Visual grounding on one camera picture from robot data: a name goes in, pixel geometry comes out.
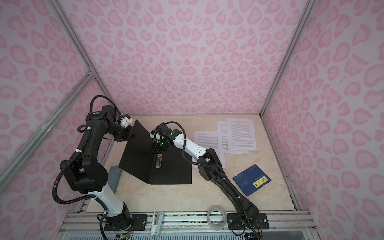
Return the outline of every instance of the white plastic bracket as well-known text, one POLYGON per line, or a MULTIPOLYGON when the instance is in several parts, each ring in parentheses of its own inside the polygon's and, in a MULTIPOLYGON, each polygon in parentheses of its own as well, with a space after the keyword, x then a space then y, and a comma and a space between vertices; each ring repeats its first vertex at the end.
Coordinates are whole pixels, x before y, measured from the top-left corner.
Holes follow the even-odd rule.
POLYGON ((153 212, 151 236, 157 236, 160 233, 161 224, 163 223, 164 212, 153 212))
MULTIPOLYGON (((198 160, 199 157, 203 156, 207 151, 205 148, 200 147, 199 145, 192 142, 188 138, 186 140, 187 140, 187 143, 185 145, 185 152, 188 153, 190 156, 192 156, 194 159, 198 160)), ((183 134, 177 135, 175 137, 175 140, 173 140, 173 144, 175 147, 183 149, 184 135, 183 134)))

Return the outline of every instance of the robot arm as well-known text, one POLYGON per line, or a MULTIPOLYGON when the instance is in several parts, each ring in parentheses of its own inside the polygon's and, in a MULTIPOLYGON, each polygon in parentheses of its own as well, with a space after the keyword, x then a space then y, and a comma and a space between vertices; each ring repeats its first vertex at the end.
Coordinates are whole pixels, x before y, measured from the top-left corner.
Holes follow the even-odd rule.
POLYGON ((98 151, 105 134, 110 133, 114 141, 129 141, 135 136, 131 133, 130 117, 125 115, 116 120, 117 109, 114 106, 103 106, 101 111, 89 112, 86 124, 78 128, 83 132, 79 146, 69 160, 60 164, 61 172, 52 188, 53 199, 59 204, 70 204, 81 199, 94 198, 104 208, 102 218, 114 229, 126 230, 132 224, 132 217, 125 203, 120 201, 109 185, 107 170, 97 161, 98 151), (72 190, 83 195, 73 200, 61 200, 57 195, 57 187, 64 175, 72 190))
POLYGON ((185 148, 186 153, 197 159, 200 175, 205 180, 216 184, 232 202, 236 211, 243 215, 243 224, 250 229, 256 226, 259 214, 258 208, 229 181, 215 150, 202 148, 188 138, 185 138, 184 147, 184 134, 178 129, 171 130, 165 123, 152 130, 151 135, 154 137, 154 145, 158 152, 164 152, 169 147, 185 148))

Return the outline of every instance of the blue booklet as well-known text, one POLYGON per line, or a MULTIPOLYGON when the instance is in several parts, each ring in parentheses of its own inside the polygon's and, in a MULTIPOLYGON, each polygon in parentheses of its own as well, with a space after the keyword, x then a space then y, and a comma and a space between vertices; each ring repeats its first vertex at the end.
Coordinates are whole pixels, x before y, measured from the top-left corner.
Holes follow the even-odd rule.
POLYGON ((234 176, 233 180, 246 196, 251 195, 271 181, 256 164, 234 176))

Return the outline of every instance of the metal clip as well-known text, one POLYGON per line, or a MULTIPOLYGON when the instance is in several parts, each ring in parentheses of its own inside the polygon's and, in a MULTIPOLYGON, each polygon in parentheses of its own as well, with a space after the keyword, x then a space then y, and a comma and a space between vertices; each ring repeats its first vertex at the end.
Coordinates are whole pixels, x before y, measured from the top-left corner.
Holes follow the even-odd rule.
POLYGON ((163 223, 164 212, 153 212, 151 236, 157 236, 160 233, 161 224, 163 223))

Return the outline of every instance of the gray foam block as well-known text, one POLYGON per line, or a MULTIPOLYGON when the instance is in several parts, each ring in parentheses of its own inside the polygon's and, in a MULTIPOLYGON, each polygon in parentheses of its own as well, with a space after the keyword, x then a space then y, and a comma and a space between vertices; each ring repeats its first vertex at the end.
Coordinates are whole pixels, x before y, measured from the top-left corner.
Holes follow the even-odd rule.
POLYGON ((119 166, 117 166, 117 165, 112 166, 109 169, 108 184, 109 184, 109 186, 113 192, 116 192, 116 189, 117 189, 118 184, 119 184, 121 172, 122 172, 121 168, 119 168, 119 166))

